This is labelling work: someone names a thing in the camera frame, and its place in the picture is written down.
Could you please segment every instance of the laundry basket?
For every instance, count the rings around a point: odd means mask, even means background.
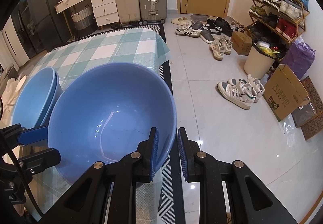
[[[253,78],[264,77],[276,58],[266,55],[253,43],[247,61],[244,64],[244,71],[251,74]]]
[[[90,35],[97,29],[93,10],[90,6],[71,17],[80,37]]]

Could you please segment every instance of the gray slipper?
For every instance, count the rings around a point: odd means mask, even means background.
[[[204,40],[208,44],[211,44],[211,42],[214,41],[213,36],[211,35],[211,33],[208,30],[201,31],[200,36],[201,36],[202,40]]]
[[[201,23],[200,21],[197,21],[191,26],[192,31],[198,31],[201,27],[203,27],[204,24]]]

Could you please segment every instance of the tile floor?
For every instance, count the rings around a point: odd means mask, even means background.
[[[222,61],[215,60],[202,39],[175,35],[171,19],[176,17],[180,15],[169,15],[164,28],[172,52],[178,127],[185,127],[188,138],[217,160],[244,161],[300,222],[323,189],[323,134],[308,141],[300,129],[285,134],[264,99],[248,111],[225,100],[217,83],[246,77],[247,57],[232,50]],[[197,224],[199,185],[184,178],[182,183],[186,224]]]

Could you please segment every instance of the desk leg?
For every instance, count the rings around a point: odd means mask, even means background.
[[[68,24],[68,20],[67,20],[67,18],[66,18],[65,11],[63,11],[63,15],[64,15],[64,18],[65,18],[65,21],[66,21],[66,24],[67,24],[67,27],[68,27],[69,33],[71,34],[71,37],[72,37],[72,38],[74,38],[74,35],[73,35],[72,31],[71,31],[71,27],[70,27],[70,26],[69,26],[69,24]]]

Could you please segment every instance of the metal screw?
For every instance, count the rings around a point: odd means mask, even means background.
[[[95,162],[94,163],[94,165],[93,165],[93,167],[95,168],[95,169],[99,169],[99,168],[101,168],[101,167],[103,167],[103,163],[102,162]]]
[[[131,154],[131,157],[132,157],[132,158],[140,158],[140,156],[141,156],[141,154],[140,154],[139,152],[133,152],[133,153]]]
[[[243,162],[240,161],[240,160],[235,161],[234,164],[235,164],[236,167],[239,167],[239,168],[244,166]]]
[[[205,157],[206,157],[206,153],[205,153],[205,152],[203,152],[203,151],[199,151],[199,152],[197,152],[197,153],[196,153],[196,155],[197,155],[197,157],[199,157],[199,158],[205,158]]]

